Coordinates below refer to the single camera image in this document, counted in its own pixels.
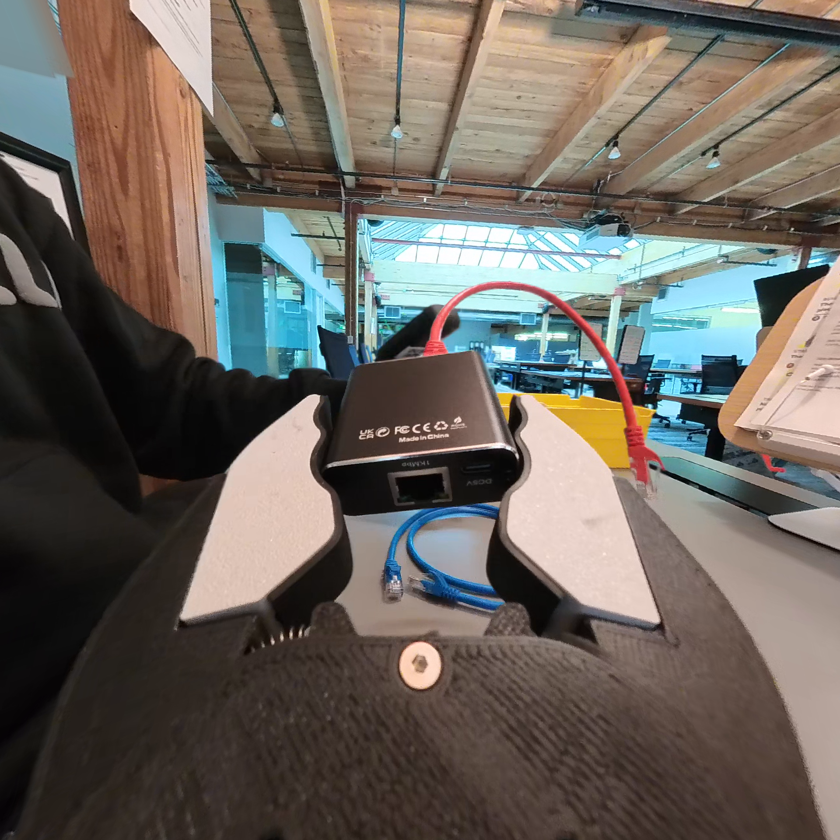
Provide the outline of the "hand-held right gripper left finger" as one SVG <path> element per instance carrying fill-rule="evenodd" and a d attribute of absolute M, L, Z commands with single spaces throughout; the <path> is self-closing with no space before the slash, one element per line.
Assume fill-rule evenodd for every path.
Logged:
<path fill-rule="evenodd" d="M 336 492 L 321 474 L 328 399 L 310 395 L 258 435 L 227 469 L 182 605 L 186 625 L 258 615 L 309 625 L 353 572 Z"/>

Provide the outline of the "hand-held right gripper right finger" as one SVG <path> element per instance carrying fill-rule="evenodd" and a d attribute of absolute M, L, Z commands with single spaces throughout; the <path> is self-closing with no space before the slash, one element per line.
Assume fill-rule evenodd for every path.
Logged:
<path fill-rule="evenodd" d="M 502 498 L 487 555 L 490 584 L 523 606 L 531 627 L 661 618 L 612 471 L 592 446 L 531 395 L 509 425 L 521 473 Z"/>

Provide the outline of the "black network adapter box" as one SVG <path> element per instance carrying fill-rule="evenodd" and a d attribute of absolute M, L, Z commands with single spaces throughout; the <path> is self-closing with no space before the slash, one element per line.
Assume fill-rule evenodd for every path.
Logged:
<path fill-rule="evenodd" d="M 357 367 L 322 476 L 357 517 L 498 503 L 520 470 L 486 365 L 466 351 Z"/>

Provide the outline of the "person's left forearm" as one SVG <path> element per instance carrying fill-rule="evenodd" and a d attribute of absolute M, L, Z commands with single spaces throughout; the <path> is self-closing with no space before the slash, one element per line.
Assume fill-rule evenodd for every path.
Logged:
<path fill-rule="evenodd" d="M 136 352 L 132 449 L 140 473 L 159 479 L 220 474 L 308 396 L 325 396 L 335 417 L 347 386 L 321 369 L 295 369 L 286 379 L 226 370 L 151 324 Z"/>

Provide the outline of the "grey desk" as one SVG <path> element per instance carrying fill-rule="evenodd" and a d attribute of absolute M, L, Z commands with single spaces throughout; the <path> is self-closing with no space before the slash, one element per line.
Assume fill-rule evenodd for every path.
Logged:
<path fill-rule="evenodd" d="M 760 512 L 714 495 L 699 481 L 658 482 L 652 509 L 691 552 L 749 630 L 797 730 L 828 838 L 839 836 L 838 552 L 798 539 Z M 382 571 L 406 512 L 347 518 L 353 577 L 340 602 L 363 634 L 431 630 L 478 635 L 483 613 L 425 602 L 407 592 L 382 600 Z"/>

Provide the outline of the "black office chair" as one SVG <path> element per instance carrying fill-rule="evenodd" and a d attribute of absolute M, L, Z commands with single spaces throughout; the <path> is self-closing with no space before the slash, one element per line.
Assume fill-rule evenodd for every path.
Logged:
<path fill-rule="evenodd" d="M 686 438 L 689 442 L 704 436 L 709 443 L 720 436 L 718 431 L 720 407 L 714 407 L 712 404 L 715 401 L 709 402 L 709 399 L 715 397 L 725 402 L 746 367 L 734 355 L 704 354 L 701 357 L 699 391 L 694 395 L 689 395 L 680 404 L 677 416 L 681 424 L 692 425 Z"/>
<path fill-rule="evenodd" d="M 345 333 L 321 326 L 317 330 L 320 353 L 333 379 L 346 382 L 358 366 L 370 361 L 366 348 L 357 350 Z"/>

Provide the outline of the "yellow plastic bin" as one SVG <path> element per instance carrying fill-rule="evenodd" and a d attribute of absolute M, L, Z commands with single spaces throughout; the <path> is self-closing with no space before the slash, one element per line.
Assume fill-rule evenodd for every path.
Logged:
<path fill-rule="evenodd" d="M 583 437 L 608 467 L 629 467 L 624 434 L 626 423 L 620 402 L 588 395 L 575 398 L 566 394 L 538 393 L 532 396 Z"/>

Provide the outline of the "ceiling projector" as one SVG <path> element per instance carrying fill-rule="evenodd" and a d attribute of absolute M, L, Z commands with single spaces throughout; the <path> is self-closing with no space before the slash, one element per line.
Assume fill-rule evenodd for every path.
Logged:
<path fill-rule="evenodd" d="M 634 230 L 621 215 L 601 213 L 579 232 L 579 249 L 583 253 L 606 255 L 622 249 L 634 239 Z"/>

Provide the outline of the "white stand base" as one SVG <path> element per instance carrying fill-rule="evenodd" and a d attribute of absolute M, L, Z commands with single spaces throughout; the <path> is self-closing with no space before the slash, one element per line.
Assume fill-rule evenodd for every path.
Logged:
<path fill-rule="evenodd" d="M 768 517 L 775 528 L 798 538 L 839 551 L 839 507 L 775 514 Z"/>

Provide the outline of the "black monitor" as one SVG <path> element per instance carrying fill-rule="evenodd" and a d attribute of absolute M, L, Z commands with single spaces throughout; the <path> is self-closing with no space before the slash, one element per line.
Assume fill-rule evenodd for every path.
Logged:
<path fill-rule="evenodd" d="M 788 304 L 813 282 L 824 278 L 829 270 L 830 266 L 823 265 L 754 280 L 761 327 L 773 327 Z"/>

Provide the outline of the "printed paper sheet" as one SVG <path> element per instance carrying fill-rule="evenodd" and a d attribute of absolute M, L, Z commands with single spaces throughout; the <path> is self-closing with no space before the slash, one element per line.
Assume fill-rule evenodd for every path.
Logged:
<path fill-rule="evenodd" d="M 131 13 L 214 115 L 210 1 L 130 1 Z"/>

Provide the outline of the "black framed picture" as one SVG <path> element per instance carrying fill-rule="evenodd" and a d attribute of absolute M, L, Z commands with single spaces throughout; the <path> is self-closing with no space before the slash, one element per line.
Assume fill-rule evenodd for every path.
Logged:
<path fill-rule="evenodd" d="M 51 202 L 72 237 L 90 255 L 70 162 L 6 133 L 1 133 L 1 157 L 29 186 Z"/>

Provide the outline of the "wooden post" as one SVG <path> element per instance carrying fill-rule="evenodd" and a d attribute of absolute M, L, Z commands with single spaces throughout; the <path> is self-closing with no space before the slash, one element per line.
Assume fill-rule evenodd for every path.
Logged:
<path fill-rule="evenodd" d="M 217 356 L 203 109 L 128 1 L 60 1 L 82 208 L 103 281 Z"/>

